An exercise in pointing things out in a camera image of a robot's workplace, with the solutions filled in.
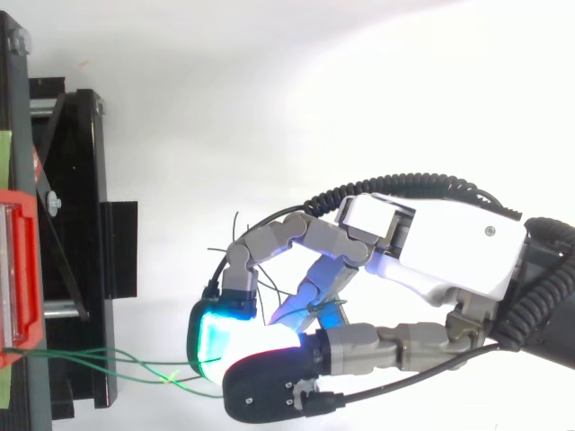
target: green wire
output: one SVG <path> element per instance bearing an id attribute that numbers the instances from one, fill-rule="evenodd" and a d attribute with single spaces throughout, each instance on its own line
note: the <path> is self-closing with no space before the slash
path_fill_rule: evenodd
<path id="1" fill-rule="evenodd" d="M 210 395 L 207 393 L 194 391 L 194 390 L 188 388 L 187 386 L 185 386 L 184 384 L 181 384 L 181 382 L 185 382 L 188 380 L 199 379 L 199 378 L 201 378 L 201 376 L 194 376 L 194 377 L 191 377 L 189 379 L 183 379 L 182 381 L 176 381 L 176 380 L 170 379 L 167 375 L 160 373 L 159 371 L 155 370 L 154 368 L 148 366 L 145 362 L 140 361 L 139 359 L 135 358 L 131 354 L 124 352 L 122 350 L 119 350 L 119 349 L 115 349 L 115 348 L 103 347 L 103 348 L 89 349 L 89 350 L 85 350 L 83 352 L 72 352 L 72 353 L 74 353 L 74 355 L 71 355 L 70 352 L 66 352 L 63 350 L 49 350 L 49 349 L 26 350 L 26 349 L 18 349 L 18 348 L 6 348 L 4 351 L 6 353 L 18 353 L 18 354 L 22 354 L 24 356 L 30 356 L 30 357 L 61 358 L 61 359 L 65 359 L 67 361 L 75 362 L 75 363 L 80 364 L 80 365 L 88 366 L 94 370 L 101 371 L 101 372 L 106 373 L 106 374 L 111 374 L 111 375 L 115 375 L 116 377 L 119 377 L 122 379 L 130 380 L 132 382 L 149 383 L 149 384 L 172 383 L 172 384 L 175 384 L 176 386 L 178 386 L 179 388 L 181 388 L 187 392 L 193 393 L 195 395 L 199 395 L 202 397 L 208 397 L 208 398 L 216 398 L 216 399 L 222 398 L 221 395 Z M 132 364 L 139 364 L 142 367 L 144 367 L 147 371 L 149 371 L 150 373 L 155 374 L 158 377 L 160 377 L 162 379 L 162 381 L 161 382 L 149 381 L 149 380 L 144 380 L 144 379 L 138 379 L 136 377 L 132 377 L 132 376 L 121 374 L 121 373 L 116 373 L 116 372 L 109 370 L 107 368 L 103 368 L 103 367 L 100 367 L 100 366 L 93 364 L 91 362 L 84 361 L 83 359 L 80 359 L 79 357 L 75 357 L 75 356 L 79 356 L 79 355 L 89 355 L 89 353 L 84 353 L 84 352 L 95 352 L 95 351 L 114 351 L 114 352 L 119 353 L 121 355 L 127 356 L 131 359 L 130 361 L 127 361 L 125 359 L 120 360 L 120 361 L 121 362 L 130 362 Z M 105 356 L 97 356 L 96 357 L 96 359 L 103 359 L 103 358 L 105 358 Z M 118 358 L 112 356 L 112 357 L 110 357 L 110 359 L 111 360 L 117 360 Z"/>
<path id="2" fill-rule="evenodd" d="M 26 350 L 26 349 L 18 349 L 18 348 L 6 348 L 4 350 L 7 353 L 17 353 L 20 354 L 21 352 L 28 352 L 28 351 L 33 351 L 33 352 L 50 352 L 50 353 L 58 353 L 58 354 L 63 354 L 63 355 L 69 355 L 69 356 L 79 356 L 79 357 L 84 357 L 84 358 L 88 358 L 88 359 L 100 359 L 100 360 L 108 360 L 108 361 L 115 361 L 115 362 L 126 362 L 129 364 L 138 364 L 138 361 L 135 361 L 133 359 L 121 359 L 119 357 L 115 357 L 115 356 L 103 356 L 103 355 L 92 355 L 92 353 L 96 353 L 96 352 L 112 352 L 112 353 L 118 353 L 124 356 L 129 356 L 129 354 L 123 350 L 120 350 L 118 348 L 110 348 L 110 347 L 100 347 L 100 348 L 90 348 L 87 350 L 80 350 L 78 352 L 72 352 L 72 351 L 68 351 L 68 350 L 55 350 L 55 349 L 33 349 L 33 350 Z M 208 362 L 215 362 L 215 361 L 219 361 L 220 358 L 216 358 L 216 359 L 209 359 L 208 361 L 204 361 L 205 363 Z M 143 364 L 146 365 L 195 365 L 195 364 L 200 364 L 200 361 L 189 361 L 189 362 L 156 362 L 156 361 L 139 361 Z"/>

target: green tape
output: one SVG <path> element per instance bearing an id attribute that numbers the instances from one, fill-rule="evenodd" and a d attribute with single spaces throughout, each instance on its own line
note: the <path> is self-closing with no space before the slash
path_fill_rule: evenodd
<path id="1" fill-rule="evenodd" d="M 0 130 L 0 189 L 8 189 L 8 176 L 10 175 L 10 150 L 12 148 L 12 131 Z M 0 409 L 10 406 L 10 383 L 12 381 L 12 367 L 7 366 L 0 370 Z"/>
<path id="2" fill-rule="evenodd" d="M 12 130 L 0 130 L 0 189 L 8 189 Z"/>
<path id="3" fill-rule="evenodd" d="M 10 382 L 12 381 L 12 367 L 7 366 L 0 370 L 0 409 L 10 407 Z"/>

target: screw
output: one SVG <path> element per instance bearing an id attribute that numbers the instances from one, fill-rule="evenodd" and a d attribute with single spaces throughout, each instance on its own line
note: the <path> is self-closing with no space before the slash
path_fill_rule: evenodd
<path id="1" fill-rule="evenodd" d="M 103 99 L 97 99 L 96 100 L 96 114 L 104 115 L 105 113 L 106 113 L 106 109 L 104 106 L 104 100 Z"/>
<path id="2" fill-rule="evenodd" d="M 32 51 L 32 38 L 26 29 L 12 30 L 8 41 L 10 49 L 18 56 L 25 57 Z"/>
<path id="3" fill-rule="evenodd" d="M 46 196 L 46 205 L 48 206 L 48 214 L 55 217 L 58 210 L 62 207 L 62 201 L 58 198 L 58 195 L 54 190 L 48 192 Z"/>

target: red plastic part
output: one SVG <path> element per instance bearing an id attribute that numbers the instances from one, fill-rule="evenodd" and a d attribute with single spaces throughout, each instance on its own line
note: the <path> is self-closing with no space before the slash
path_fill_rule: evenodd
<path id="1" fill-rule="evenodd" d="M 35 348 L 44 336 L 36 197 L 20 191 L 0 190 L 0 203 L 18 206 L 13 211 L 13 259 L 18 327 L 22 338 L 14 342 L 13 347 Z M 3 343 L 0 338 L 0 368 L 20 358 L 20 355 L 2 353 Z"/>

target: black wire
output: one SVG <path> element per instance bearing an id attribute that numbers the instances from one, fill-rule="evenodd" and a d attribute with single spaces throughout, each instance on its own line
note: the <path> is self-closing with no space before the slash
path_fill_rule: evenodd
<path id="1" fill-rule="evenodd" d="M 263 320 L 263 326 L 266 326 L 266 316 L 263 314 L 263 301 L 261 300 L 260 288 L 259 287 L 256 288 L 258 289 L 258 297 L 260 298 L 261 319 Z"/>
<path id="2" fill-rule="evenodd" d="M 247 224 L 246 225 L 246 232 L 248 232 L 250 230 L 250 225 Z M 276 291 L 276 294 L 278 294 L 278 307 L 281 306 L 281 296 L 279 296 L 279 292 L 280 290 L 278 289 L 278 285 L 276 285 L 276 283 L 271 279 L 271 277 L 268 275 L 268 273 L 261 267 L 261 265 L 258 265 L 258 268 L 261 269 L 261 272 L 263 273 L 264 276 L 266 276 L 266 278 L 270 281 L 270 283 L 273 285 L 273 287 L 265 285 L 266 287 L 271 287 L 273 290 Z"/>
<path id="3" fill-rule="evenodd" d="M 259 223 L 252 226 L 252 228 L 250 228 L 249 231 L 246 231 L 245 233 L 243 233 L 242 236 L 245 236 L 247 233 L 253 231 L 254 229 L 258 229 L 259 227 L 265 226 L 266 224 L 273 222 L 278 217 L 286 216 L 288 214 L 295 213 L 296 211 L 305 211 L 305 206 L 297 205 L 295 207 L 289 207 L 286 209 L 282 209 L 281 211 L 278 211 L 277 213 L 269 215 L 266 218 L 264 218 L 263 220 L 261 220 Z M 217 265 L 216 271 L 214 271 L 214 275 L 212 276 L 212 279 L 210 280 L 210 284 L 212 286 L 216 285 L 219 277 L 222 275 L 222 271 L 226 267 L 226 263 L 227 263 L 227 259 L 226 259 L 226 257 L 223 257 L 222 260 L 219 262 L 219 265 Z"/>
<path id="4" fill-rule="evenodd" d="M 240 214 L 240 212 L 236 211 L 235 215 L 234 215 L 234 223 L 232 224 L 232 242 L 235 241 L 235 222 L 237 221 L 237 217 L 239 214 Z"/>
<path id="5" fill-rule="evenodd" d="M 430 377 L 433 377 L 434 375 L 438 375 L 440 373 L 443 373 L 444 371 L 447 371 L 447 370 L 453 368 L 454 366 L 460 365 L 463 362 L 468 361 L 469 359 L 473 359 L 474 357 L 478 357 L 478 356 L 484 355 L 486 353 L 493 352 L 495 350 L 501 350 L 501 346 L 498 343 L 490 344 L 489 346 L 483 346 L 483 347 L 475 348 L 474 350 L 470 350 L 469 352 L 462 353 L 461 355 L 458 355 L 458 356 L 454 357 L 453 359 L 449 359 L 448 361 L 444 362 L 443 364 L 439 364 L 437 366 L 434 366 L 433 368 L 430 368 L 429 370 L 422 371 L 419 374 L 412 375 L 411 377 L 408 377 L 406 379 L 402 379 L 398 382 L 388 383 L 388 384 L 385 384 L 383 386 L 378 386 L 378 387 L 373 388 L 373 389 L 368 389 L 366 391 L 361 391 L 361 392 L 356 392 L 356 393 L 351 393 L 349 395 L 345 395 L 343 397 L 343 401 L 345 403 L 349 403 L 349 402 L 366 400 L 368 398 L 373 398 L 373 397 L 376 397 L 378 395 L 383 395 L 385 393 L 397 391 L 398 389 L 406 388 L 406 387 L 411 386 L 415 383 L 423 382 L 424 380 L 427 380 Z"/>
<path id="6" fill-rule="evenodd" d="M 261 272 L 263 273 L 263 275 L 266 276 L 268 278 L 268 280 L 271 282 L 271 285 L 273 286 L 273 290 L 275 290 L 276 294 L 278 295 L 278 307 L 280 307 L 281 306 L 281 296 L 279 295 L 278 287 L 276 286 L 274 281 L 271 279 L 271 277 L 268 275 L 268 273 L 265 271 L 265 269 L 261 267 L 261 265 L 258 265 L 258 268 L 261 269 Z"/>
<path id="7" fill-rule="evenodd" d="M 217 249 L 217 248 L 215 248 L 215 247 L 208 247 L 207 250 L 208 250 L 208 251 L 221 251 L 221 252 L 223 252 L 223 253 L 227 253 L 226 250 L 224 250 L 224 249 Z M 258 283 L 260 283 L 260 284 L 261 284 L 262 286 L 264 286 L 264 287 L 267 287 L 267 288 L 270 289 L 270 290 L 274 290 L 274 291 L 279 292 L 279 293 L 281 293 L 281 294 L 283 294 L 283 295 L 294 296 L 294 294 L 291 294 L 291 293 L 289 293 L 289 292 L 286 292 L 285 290 L 278 289 L 278 287 L 277 287 L 276 284 L 273 282 L 273 280 L 271 279 L 271 277 L 268 276 L 268 275 L 266 275 L 266 276 L 267 276 L 268 280 L 269 280 L 271 283 L 273 283 L 273 285 L 274 285 L 275 287 L 274 287 L 274 286 L 270 286 L 270 285 L 268 285 L 267 283 L 264 283 L 263 281 L 260 281 L 260 280 L 258 280 Z"/>

